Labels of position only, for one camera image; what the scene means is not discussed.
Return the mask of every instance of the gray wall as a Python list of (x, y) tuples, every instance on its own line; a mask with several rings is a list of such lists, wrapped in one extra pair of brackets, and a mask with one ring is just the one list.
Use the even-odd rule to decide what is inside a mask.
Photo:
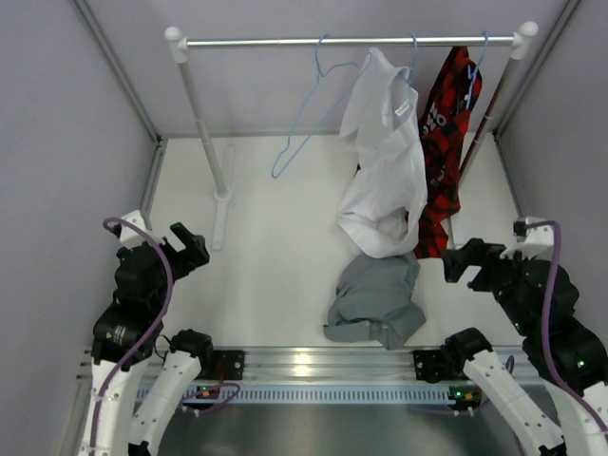
[(580, 290), (578, 318), (608, 343), (606, 55), (608, 3), (587, 0), (502, 139), (526, 214), (561, 223), (561, 265)]
[[(563, 0), (96, 0), (91, 2), (161, 133), (195, 133), (178, 70), (164, 30), (180, 27), (193, 38), (285, 36), (419, 36), (510, 33), (534, 20), (546, 33)], [(396, 65), (410, 65), (411, 48), (385, 48)], [(425, 100), (448, 53), (420, 50), (413, 86)], [(477, 59), (481, 49), (471, 55)], [(325, 66), (359, 60), (364, 48), (322, 49)], [(473, 114), (476, 129), (508, 57), (488, 52), (482, 67), (484, 91)], [(285, 132), (314, 84), (313, 50), (224, 49), (193, 52), (192, 69), (213, 132)], [(355, 76), (339, 69), (324, 81), (302, 117), (310, 131)], [(338, 109), (326, 129), (337, 129)]]
[(0, 14), (0, 454), (55, 454), (152, 144), (66, 0)]

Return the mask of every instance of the gray cloth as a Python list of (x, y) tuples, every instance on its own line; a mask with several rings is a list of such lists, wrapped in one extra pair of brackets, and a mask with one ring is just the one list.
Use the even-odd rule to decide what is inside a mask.
[(414, 253), (372, 258), (360, 255), (338, 281), (336, 299), (323, 327), (335, 342), (377, 340), (400, 349), (427, 319), (411, 302), (420, 265)]

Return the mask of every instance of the metal frame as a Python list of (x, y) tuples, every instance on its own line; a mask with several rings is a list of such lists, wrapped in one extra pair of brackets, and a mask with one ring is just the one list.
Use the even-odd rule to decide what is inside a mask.
[[(419, 47), (453, 47), (470, 46), (480, 47), (487, 43), (493, 47), (511, 47), (511, 55), (504, 69), (501, 80), (499, 81), (492, 99), (485, 111), (482, 122), (480, 123), (475, 139), (466, 152), (465, 159), (461, 165), (461, 179), (466, 177), (466, 171), (470, 167), (475, 154), (479, 150), (485, 134), (489, 130), (489, 122), (492, 120), (492, 113), (495, 104), (500, 100), (503, 88), (510, 81), (514, 70), (519, 61), (525, 56), (532, 38), (538, 33), (538, 26), (533, 22), (523, 24), (518, 31), (512, 35), (497, 35), (491, 37), (484, 36), (445, 36), (445, 37), (420, 37), (414, 40), (413, 37), (405, 38), (327, 38), (323, 40), (323, 46), (408, 46)], [(211, 141), (209, 130), (204, 120), (203, 110), (200, 105), (200, 98), (197, 88), (188, 65), (189, 50), (197, 49), (217, 49), (217, 48), (294, 48), (312, 47), (318, 44), (318, 38), (280, 38), (280, 39), (251, 39), (251, 40), (200, 40), (188, 39), (184, 37), (178, 28), (170, 27), (164, 34), (169, 42), (171, 53), (180, 70), (181, 80), (188, 95), (188, 101), (192, 108), (194, 118), (199, 132), (202, 147), (207, 156), (209, 167), (216, 184), (215, 198), (218, 202), (216, 219), (214, 225), (212, 247), (220, 250), (223, 246), (224, 232), (226, 229), (226, 219), (228, 208), (232, 203), (232, 191), (228, 181), (232, 177), (232, 165), (234, 163), (234, 151), (224, 154), (224, 165), (219, 166), (218, 156)]]
[(164, 160), (164, 153), (166, 150), (166, 139), (162, 139), (161, 142), (154, 147), (150, 167), (145, 175), (145, 182), (143, 183), (140, 197), (138, 198), (137, 207), (147, 215), (149, 215), (150, 211), (152, 210), (152, 202), (154, 201), (156, 187), (159, 183), (159, 177), (161, 176), (162, 161)]
[(72, 7), (76, 14), (80, 17), (83, 25), (88, 29), (93, 38), (93, 41), (99, 48), (102, 56), (104, 57), (107, 66), (114, 75), (119, 87), (123, 91), (124, 96), (133, 107), (135, 114), (142, 123), (143, 128), (152, 140), (154, 144), (160, 141), (161, 136), (155, 128), (150, 116), (143, 107), (142, 100), (135, 90), (133, 84), (124, 71), (123, 64), (119, 60), (116, 52), (110, 45), (107, 37), (105, 36), (104, 30), (100, 25), (99, 21), (95, 17), (91, 6), (86, 0), (70, 0)]
[[(437, 347), (411, 347), (386, 351), (383, 347), (217, 347), (245, 352), (243, 384), (245, 385), (410, 385), (427, 386), (417, 380), (413, 365), (413, 351)], [(538, 372), (530, 364), (521, 347), (494, 347), (504, 364), (508, 356), (515, 357), (513, 378), (522, 386), (542, 385)], [(159, 343), (159, 352), (168, 346)], [(162, 360), (149, 358), (143, 376), (155, 380), (162, 371)], [(85, 350), (78, 370), (79, 382), (91, 378), (91, 350)], [(205, 385), (208, 382), (195, 381)], [(451, 386), (467, 381), (443, 382)]]
[(561, 9), (561, 12), (558, 15), (555, 23), (551, 27), (551, 30), (549, 31), (546, 40), (542, 44), (537, 54), (534, 55), (531, 59), (532, 64), (530, 65), (530, 68), (526, 71), (525, 76), (520, 81), (517, 89), (514, 91), (513, 97), (509, 100), (509, 104), (504, 110), (500, 122), (495, 129), (495, 136), (497, 142), (500, 142), (501, 136), (508, 128), (508, 125), (513, 119), (513, 116), (515, 115), (515, 112), (517, 111), (518, 107), (520, 106), (523, 97), (525, 96), (525, 94), (528, 93), (530, 86), (538, 77), (539, 72), (544, 66), (548, 56), (555, 48), (564, 30), (572, 22), (572, 19), (574, 18), (576, 12), (579, 10), (579, 7), (582, 3), (583, 0), (567, 0), (563, 5), (563, 8)]

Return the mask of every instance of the metal rod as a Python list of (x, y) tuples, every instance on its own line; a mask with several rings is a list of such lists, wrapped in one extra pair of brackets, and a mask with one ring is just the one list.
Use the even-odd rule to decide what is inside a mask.
[(510, 58), (506, 66), (504, 67), (503, 75), (501, 76), (498, 85), (496, 86), (496, 90), (494, 90), (494, 94), (492, 95), (492, 99), (490, 100), (487, 109), (485, 110), (484, 117), (482, 118), (477, 131), (475, 132), (475, 138), (473, 138), (473, 142), (471, 146), (466, 151), (465, 159), (460, 165), (460, 184), (462, 185), (465, 180), (466, 174), (468, 173), (468, 169), (470, 168), (469, 163), (475, 158), (479, 148), (482, 145), (482, 141), (484, 140), (485, 134), (490, 129), (490, 122), (492, 120), (492, 111), (494, 110), (494, 106), (496, 102), (500, 99), (501, 93), (503, 92), (503, 88), (505, 84), (511, 79), (515, 68), (517, 67), (520, 60), (515, 60)]
[[(490, 36), (488, 45), (493, 47), (511, 47), (515, 40), (514, 34)], [(450, 47), (470, 46), (481, 47), (485, 44), (484, 36), (440, 36), (420, 37), (416, 39), (421, 47)], [(318, 38), (281, 38), (259, 40), (186, 40), (188, 50), (208, 48), (294, 48), (315, 46)], [(327, 38), (323, 46), (414, 46), (411, 37), (404, 38)]]
[(83, 24), (88, 28), (93, 41), (99, 48), (102, 56), (104, 57), (107, 65), (110, 68), (110, 71), (116, 78), (116, 81), (119, 84), (119, 87), (123, 91), (126, 99), (130, 102), (131, 107), (135, 110), (135, 113), (138, 116), (138, 119), (142, 123), (143, 128), (147, 132), (148, 136), (152, 140), (153, 143), (157, 143), (159, 141), (159, 133), (157, 132), (150, 116), (146, 112), (143, 107), (142, 100), (140, 96), (135, 91), (135, 88), (131, 84), (128, 76), (126, 75), (126, 71), (124, 71), (123, 64), (119, 60), (116, 52), (110, 45), (107, 37), (105, 36), (104, 30), (102, 26), (99, 24), (99, 21), (95, 17), (93, 10), (86, 0), (70, 0), (70, 3), (74, 7), (76, 13), (80, 16)]
[(194, 85), (194, 79), (192, 78), (192, 73), (190, 72), (190, 66), (188, 65), (188, 62), (185, 61), (183, 63), (178, 63), (178, 68), (180, 69), (181, 79), (183, 80), (183, 85), (186, 88), (188, 101), (190, 102), (190, 106), (192, 107), (192, 112), (197, 123), (197, 130), (199, 131), (202, 148), (205, 151), (205, 155), (209, 161), (209, 167), (211, 168), (211, 174), (216, 182), (217, 196), (218, 198), (226, 198), (230, 195), (230, 192), (228, 192), (228, 188), (226, 187), (226, 182), (224, 181), (223, 173), (221, 172), (221, 167), (219, 166), (218, 156), (216, 155), (216, 149), (213, 146), (211, 136), (207, 130), (204, 116), (202, 114), (202, 107), (200, 106), (199, 94), (197, 93), (197, 88)]
[(524, 78), (520, 82), (519, 86), (515, 90), (513, 97), (509, 100), (509, 104), (504, 111), (501, 121), (496, 128), (496, 137), (498, 141), (503, 135), (504, 131), (508, 127), (509, 123), (513, 119), (513, 115), (517, 111), (520, 103), (522, 102), (523, 96), (528, 92), (531, 84), (536, 80), (541, 68), (547, 60), (547, 57), (553, 51), (556, 43), (559, 41), (563, 31), (566, 29), (568, 24), (572, 21), (575, 13), (579, 9), (582, 0), (568, 0), (563, 8), (561, 9), (560, 15), (553, 24), (553, 27), (549, 31), (547, 39), (539, 49), (539, 52), (532, 59), (532, 65), (527, 70)]
[(167, 140), (162, 139), (161, 143), (156, 145), (150, 161), (150, 168), (148, 174), (145, 177), (145, 182), (140, 192), (138, 207), (140, 210), (147, 215), (152, 210), (152, 202), (154, 202), (154, 195), (156, 193), (156, 187), (159, 183), (159, 177), (161, 176), (162, 161), (164, 159), (164, 153), (167, 149)]

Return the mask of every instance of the metal plate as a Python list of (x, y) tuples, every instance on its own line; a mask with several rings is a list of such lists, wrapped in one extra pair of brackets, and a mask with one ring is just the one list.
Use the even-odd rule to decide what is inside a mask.
[[(382, 348), (226, 348), (244, 350), (242, 383), (248, 385), (425, 385), (416, 379), (413, 349), (386, 351)], [(417, 350), (436, 349), (420, 347)], [(542, 385), (536, 370), (519, 348), (494, 347), (504, 363), (515, 357), (513, 377), (520, 385)], [(162, 368), (160, 358), (150, 358), (144, 380), (154, 380)], [(90, 379), (90, 351), (83, 357), (79, 378)], [(447, 381), (451, 386), (468, 381)]]
[[(142, 385), (137, 400), (143, 401), (152, 385)], [(200, 388), (191, 386), (185, 393)], [(234, 394), (234, 389), (222, 389), (213, 398), (196, 398), (186, 404), (214, 404)], [(448, 386), (292, 386), (292, 385), (245, 385), (232, 404), (350, 404), (350, 405), (403, 405), (417, 404), (442, 406), (454, 404)]]

